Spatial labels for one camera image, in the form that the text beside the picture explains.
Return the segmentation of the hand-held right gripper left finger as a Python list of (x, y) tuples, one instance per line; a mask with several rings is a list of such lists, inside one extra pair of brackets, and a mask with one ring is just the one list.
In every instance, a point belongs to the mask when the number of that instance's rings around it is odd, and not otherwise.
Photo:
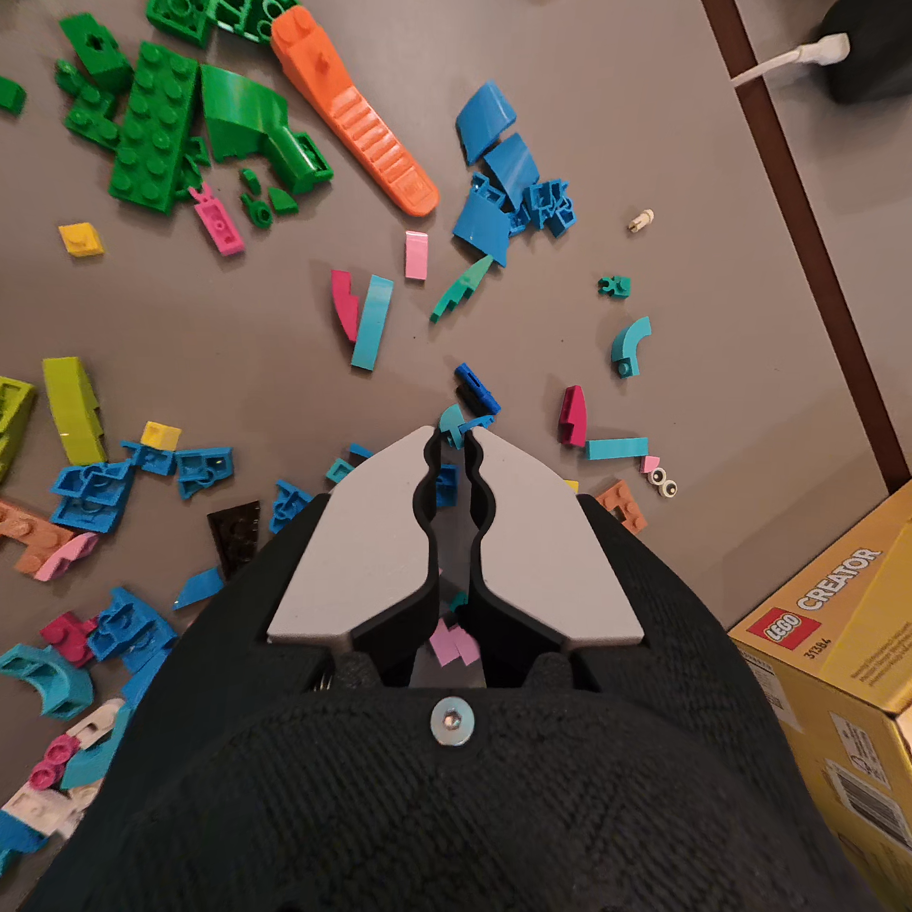
[(362, 652), (389, 673), (439, 618), (440, 434), (422, 426), (363, 462), (328, 496), (267, 629), (272, 645)]

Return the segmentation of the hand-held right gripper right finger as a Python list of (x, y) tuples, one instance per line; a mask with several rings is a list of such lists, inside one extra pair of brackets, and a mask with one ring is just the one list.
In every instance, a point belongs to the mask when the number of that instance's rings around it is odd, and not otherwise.
[(464, 437), (476, 525), (464, 628), (520, 682), (539, 656), (639, 646), (644, 630), (578, 496), (490, 430)]

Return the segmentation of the light brown corner plate brick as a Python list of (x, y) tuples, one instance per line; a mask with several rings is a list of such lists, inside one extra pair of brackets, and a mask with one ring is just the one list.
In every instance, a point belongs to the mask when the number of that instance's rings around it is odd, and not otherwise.
[(625, 481), (619, 481), (596, 497), (596, 501), (633, 535), (646, 529), (647, 522)]

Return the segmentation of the black wedge plate brick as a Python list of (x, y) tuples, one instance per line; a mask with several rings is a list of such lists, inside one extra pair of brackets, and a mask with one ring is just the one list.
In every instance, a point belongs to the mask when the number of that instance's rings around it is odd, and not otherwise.
[(207, 515), (225, 581), (257, 556), (260, 512), (260, 502), (255, 500)]

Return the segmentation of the magenta curved slope brick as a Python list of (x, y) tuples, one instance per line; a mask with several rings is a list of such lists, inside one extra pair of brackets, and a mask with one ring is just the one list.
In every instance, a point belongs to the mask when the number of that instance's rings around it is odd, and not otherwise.
[(359, 334), (359, 298), (352, 290), (352, 276), (348, 271), (331, 270), (333, 304), (339, 324), (351, 344)]
[(566, 388), (557, 425), (557, 436), (566, 447), (584, 448), (587, 443), (587, 403), (580, 385)]

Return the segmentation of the blue wedge plate brick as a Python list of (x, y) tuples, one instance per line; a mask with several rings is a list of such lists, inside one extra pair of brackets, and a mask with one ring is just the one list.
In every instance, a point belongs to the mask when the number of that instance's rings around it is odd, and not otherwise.
[(192, 576), (180, 589), (172, 610), (178, 611), (193, 606), (201, 601), (211, 599), (224, 587), (222, 572), (219, 567), (212, 567)]

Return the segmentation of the dark blue pin brick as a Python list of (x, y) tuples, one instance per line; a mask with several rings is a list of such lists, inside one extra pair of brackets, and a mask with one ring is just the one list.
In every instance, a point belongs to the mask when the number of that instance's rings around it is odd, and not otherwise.
[(455, 369), (454, 376), (458, 381), (457, 394), (473, 415), (497, 416), (500, 413), (501, 405), (466, 363)]

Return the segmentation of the long turquoise curved brick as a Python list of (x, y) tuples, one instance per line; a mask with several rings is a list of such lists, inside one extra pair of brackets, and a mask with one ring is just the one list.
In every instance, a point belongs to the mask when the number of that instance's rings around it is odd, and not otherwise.
[(351, 366), (373, 371), (386, 325), (394, 282), (372, 275), (361, 313)]

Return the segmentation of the teal wing brick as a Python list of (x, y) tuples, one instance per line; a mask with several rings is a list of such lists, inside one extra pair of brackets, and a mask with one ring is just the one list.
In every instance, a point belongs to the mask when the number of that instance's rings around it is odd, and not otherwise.
[(445, 314), (450, 313), (463, 301), (470, 298), (485, 278), (493, 262), (494, 257), (484, 256), (469, 266), (440, 297), (429, 315), (429, 321), (437, 324)]

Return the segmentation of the light pink curved brick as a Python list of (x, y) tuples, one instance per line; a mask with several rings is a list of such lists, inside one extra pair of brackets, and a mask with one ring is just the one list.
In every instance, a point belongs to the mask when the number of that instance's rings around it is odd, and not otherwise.
[(33, 578), (42, 583), (60, 578), (67, 572), (71, 564), (89, 556), (100, 538), (101, 535), (97, 532), (83, 532), (76, 535), (52, 553), (35, 572)]

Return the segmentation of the yellow toy box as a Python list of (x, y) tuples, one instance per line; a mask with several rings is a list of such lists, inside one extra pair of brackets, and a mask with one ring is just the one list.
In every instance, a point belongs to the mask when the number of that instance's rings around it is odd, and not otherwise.
[(892, 910), (911, 900), (911, 485), (730, 632), (827, 826)]

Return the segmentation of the long lime slope brick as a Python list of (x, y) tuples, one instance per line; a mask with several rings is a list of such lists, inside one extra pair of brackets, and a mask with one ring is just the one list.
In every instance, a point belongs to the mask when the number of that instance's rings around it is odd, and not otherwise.
[(80, 358), (43, 359), (48, 403), (70, 464), (107, 462), (97, 397)]

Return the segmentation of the large turquoise arch brick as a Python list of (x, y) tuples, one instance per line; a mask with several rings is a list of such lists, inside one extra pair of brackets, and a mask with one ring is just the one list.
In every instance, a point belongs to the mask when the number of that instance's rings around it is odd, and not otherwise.
[(51, 646), (13, 646), (1, 655), (1, 673), (34, 687), (41, 696), (41, 714), (59, 721), (74, 719), (95, 699), (88, 672), (70, 664)]

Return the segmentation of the pink clip plate brick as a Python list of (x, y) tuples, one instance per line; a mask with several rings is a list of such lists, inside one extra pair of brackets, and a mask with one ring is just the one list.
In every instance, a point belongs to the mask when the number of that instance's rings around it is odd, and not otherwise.
[(246, 252), (245, 241), (222, 201), (215, 196), (208, 183), (200, 189), (188, 188), (194, 200), (194, 211), (222, 257), (233, 257)]

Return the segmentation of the lime wedge brick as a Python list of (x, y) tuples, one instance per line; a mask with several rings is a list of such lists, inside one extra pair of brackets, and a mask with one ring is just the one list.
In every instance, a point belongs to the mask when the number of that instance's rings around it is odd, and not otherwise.
[(28, 382), (1, 377), (1, 482), (17, 459), (36, 398)]

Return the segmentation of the orange brick separator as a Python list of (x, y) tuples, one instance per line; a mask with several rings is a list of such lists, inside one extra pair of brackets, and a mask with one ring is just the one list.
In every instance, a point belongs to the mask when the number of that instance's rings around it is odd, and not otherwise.
[(305, 7), (293, 6), (274, 20), (271, 47), (284, 75), (389, 199), (409, 216), (431, 214), (438, 188), (357, 89)]

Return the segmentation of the pile of green bricks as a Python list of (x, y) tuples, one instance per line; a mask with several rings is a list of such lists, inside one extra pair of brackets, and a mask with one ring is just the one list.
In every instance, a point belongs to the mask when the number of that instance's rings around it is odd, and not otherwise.
[(70, 105), (63, 124), (113, 155), (113, 198), (169, 215), (202, 190), (198, 162), (208, 158), (192, 133), (197, 108), (218, 162), (262, 155), (292, 196), (333, 179), (311, 138), (292, 131), (287, 100), (266, 85), (153, 41), (140, 42), (131, 62), (87, 11), (58, 24), (78, 58), (55, 63)]

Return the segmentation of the black charger box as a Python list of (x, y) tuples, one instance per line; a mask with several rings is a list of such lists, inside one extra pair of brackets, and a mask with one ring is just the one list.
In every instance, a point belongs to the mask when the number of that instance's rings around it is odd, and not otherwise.
[(911, 94), (911, 2), (837, 1), (819, 27), (821, 37), (845, 33), (850, 51), (828, 66), (824, 80), (840, 105)]

